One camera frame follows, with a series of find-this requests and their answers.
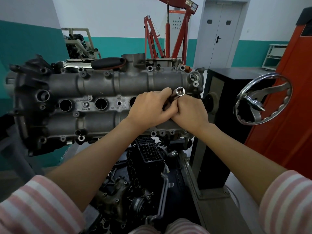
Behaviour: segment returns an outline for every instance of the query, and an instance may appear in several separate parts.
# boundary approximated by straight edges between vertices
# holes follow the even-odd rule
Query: person's left hand
[[[170,88],[140,94],[131,107],[127,119],[135,123],[142,131],[169,120],[178,112],[177,100],[174,100],[168,109],[162,110],[171,94]]]

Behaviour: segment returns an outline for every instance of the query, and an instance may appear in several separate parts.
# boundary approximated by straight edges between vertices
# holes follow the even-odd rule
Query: door frame
[[[240,14],[239,19],[238,19],[238,23],[237,23],[234,39],[233,39],[233,42],[232,42],[230,54],[229,54],[229,57],[228,57],[228,61],[227,61],[227,64],[226,64],[226,68],[231,68],[232,62],[233,62],[233,59],[234,59],[234,55],[235,55],[235,52],[236,52],[236,48],[237,48],[237,45],[238,45],[238,41],[239,41],[239,38],[240,38],[240,35],[241,35],[241,31],[243,29],[244,22],[245,22],[245,19],[246,19],[247,10],[248,10],[248,7],[249,7],[250,0],[204,0],[203,1],[203,5],[202,5],[202,14],[201,14],[201,17],[200,17],[200,23],[199,23],[197,39],[198,39],[198,37],[201,34],[203,34],[203,29],[201,28],[201,26],[202,26],[202,24],[204,22],[203,16],[204,16],[205,4],[206,4],[206,2],[209,2],[209,1],[233,2],[233,3],[239,3],[239,4],[243,5],[242,10],[241,10],[241,14]],[[198,62],[197,59],[199,57],[198,54],[197,54],[199,52],[198,51],[199,48],[200,48],[200,46],[199,46],[199,44],[197,42],[196,50],[195,50],[195,56],[194,56],[194,64],[193,64],[194,68],[201,67],[199,65],[196,65],[197,62]]]

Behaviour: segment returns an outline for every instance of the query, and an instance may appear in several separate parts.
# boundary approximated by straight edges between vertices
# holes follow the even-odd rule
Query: plastic grid
[[[162,161],[163,158],[158,152],[155,141],[150,137],[141,137],[136,139],[138,149],[144,159],[144,162]]]

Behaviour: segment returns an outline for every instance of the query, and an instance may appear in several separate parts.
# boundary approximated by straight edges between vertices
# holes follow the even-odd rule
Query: white cart
[[[262,68],[264,68],[265,70],[268,70],[268,69],[276,70],[276,68],[279,64],[279,61],[282,59],[282,56],[286,50],[286,47],[287,47],[287,44],[270,44],[270,47],[269,47],[267,56],[264,59]],[[267,66],[266,63],[267,63],[268,59],[277,59],[279,61],[274,66]]]

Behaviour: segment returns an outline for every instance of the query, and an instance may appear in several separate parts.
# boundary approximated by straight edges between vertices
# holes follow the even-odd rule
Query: door handle
[[[216,43],[218,43],[219,39],[221,39],[221,38],[219,38],[219,35],[218,35],[218,37],[216,38]]]

